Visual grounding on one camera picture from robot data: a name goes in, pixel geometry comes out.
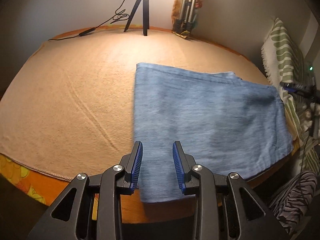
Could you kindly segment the light blue denim pants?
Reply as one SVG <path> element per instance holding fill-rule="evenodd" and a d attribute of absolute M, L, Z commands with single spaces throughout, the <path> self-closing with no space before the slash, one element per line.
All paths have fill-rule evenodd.
<path fill-rule="evenodd" d="M 293 139 L 278 91 L 232 72 L 208 74 L 137 64 L 134 139 L 143 144 L 138 187 L 145 203 L 183 198 L 172 146 L 212 172 L 249 179 L 287 156 Z"/>

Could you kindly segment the striped grey leg clothing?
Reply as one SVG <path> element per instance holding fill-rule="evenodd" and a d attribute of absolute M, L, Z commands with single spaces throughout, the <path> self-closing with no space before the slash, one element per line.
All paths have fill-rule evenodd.
<path fill-rule="evenodd" d="M 292 235 L 311 204 L 317 187 L 317 176 L 303 171 L 289 180 L 272 196 L 268 204 L 288 235 Z"/>

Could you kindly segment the green white striped pillow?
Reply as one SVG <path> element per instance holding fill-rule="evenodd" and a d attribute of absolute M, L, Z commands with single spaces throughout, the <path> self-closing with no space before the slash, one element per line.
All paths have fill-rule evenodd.
<path fill-rule="evenodd" d="M 298 95 L 290 95 L 280 83 L 298 83 L 311 85 L 313 74 L 307 70 L 304 56 L 290 37 L 283 21 L 276 18 L 262 47 L 261 57 L 264 71 L 269 82 L 276 87 L 284 103 L 286 120 L 294 141 L 299 142 L 301 152 L 293 165 L 293 174 L 301 170 L 310 170 L 319 175 L 319 157 L 315 151 L 318 139 L 309 137 L 311 127 L 311 111 L 304 99 Z"/>

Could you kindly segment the beige bed blanket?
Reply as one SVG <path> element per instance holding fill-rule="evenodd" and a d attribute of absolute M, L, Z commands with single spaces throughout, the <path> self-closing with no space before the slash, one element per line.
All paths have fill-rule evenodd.
<path fill-rule="evenodd" d="M 159 30 L 105 30 L 47 41 L 1 99 L 1 154 L 31 170 L 71 180 L 120 161 L 132 147 L 136 65 L 202 73 L 234 72 L 268 84 L 245 57 Z"/>

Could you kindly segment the folded silver tripod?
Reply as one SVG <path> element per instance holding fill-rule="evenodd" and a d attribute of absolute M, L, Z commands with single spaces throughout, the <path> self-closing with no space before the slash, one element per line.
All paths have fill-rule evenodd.
<path fill-rule="evenodd" d="M 196 17 L 196 0 L 182 0 L 178 18 L 174 22 L 174 32 L 178 35 L 189 35 Z"/>

